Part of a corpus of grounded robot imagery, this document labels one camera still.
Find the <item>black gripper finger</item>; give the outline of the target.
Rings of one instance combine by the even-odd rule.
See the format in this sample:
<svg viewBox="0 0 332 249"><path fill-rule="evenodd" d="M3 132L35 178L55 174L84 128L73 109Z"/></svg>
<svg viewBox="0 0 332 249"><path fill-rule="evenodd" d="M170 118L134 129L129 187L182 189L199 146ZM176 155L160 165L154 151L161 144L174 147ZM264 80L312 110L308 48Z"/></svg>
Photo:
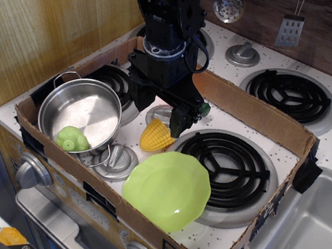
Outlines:
<svg viewBox="0 0 332 249"><path fill-rule="evenodd" d="M174 108L170 115L170 136L179 138L180 134L193 125L193 117L190 108L185 105L179 105Z"/></svg>
<svg viewBox="0 0 332 249"><path fill-rule="evenodd" d="M155 102L157 88L152 85L132 84L131 97L139 112L144 111Z"/></svg>

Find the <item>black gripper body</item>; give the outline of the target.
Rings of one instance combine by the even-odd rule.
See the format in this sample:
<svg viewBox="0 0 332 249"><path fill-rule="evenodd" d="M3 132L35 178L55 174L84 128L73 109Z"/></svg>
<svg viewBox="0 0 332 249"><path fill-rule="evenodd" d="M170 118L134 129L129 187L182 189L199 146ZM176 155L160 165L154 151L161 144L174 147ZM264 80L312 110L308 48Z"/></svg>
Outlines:
<svg viewBox="0 0 332 249"><path fill-rule="evenodd" d="M151 58L139 49L134 49L127 58L131 63L129 76L132 84L156 87L157 97L173 108L179 105L189 107L194 123L202 118L199 109L204 101L193 83L193 73L187 68L183 59L163 62Z"/></svg>

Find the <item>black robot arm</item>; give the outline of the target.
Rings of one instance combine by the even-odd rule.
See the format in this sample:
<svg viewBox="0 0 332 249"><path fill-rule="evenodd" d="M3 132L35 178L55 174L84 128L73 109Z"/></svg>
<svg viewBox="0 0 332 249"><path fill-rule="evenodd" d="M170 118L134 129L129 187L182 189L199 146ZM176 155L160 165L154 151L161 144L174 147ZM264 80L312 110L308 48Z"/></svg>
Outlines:
<svg viewBox="0 0 332 249"><path fill-rule="evenodd" d="M130 94L139 111L156 97L172 107L171 137L191 128L208 113L208 106L193 83L198 52L208 57L198 33L205 26L206 11L200 0L137 0L144 18L143 49L127 56L130 62Z"/></svg>

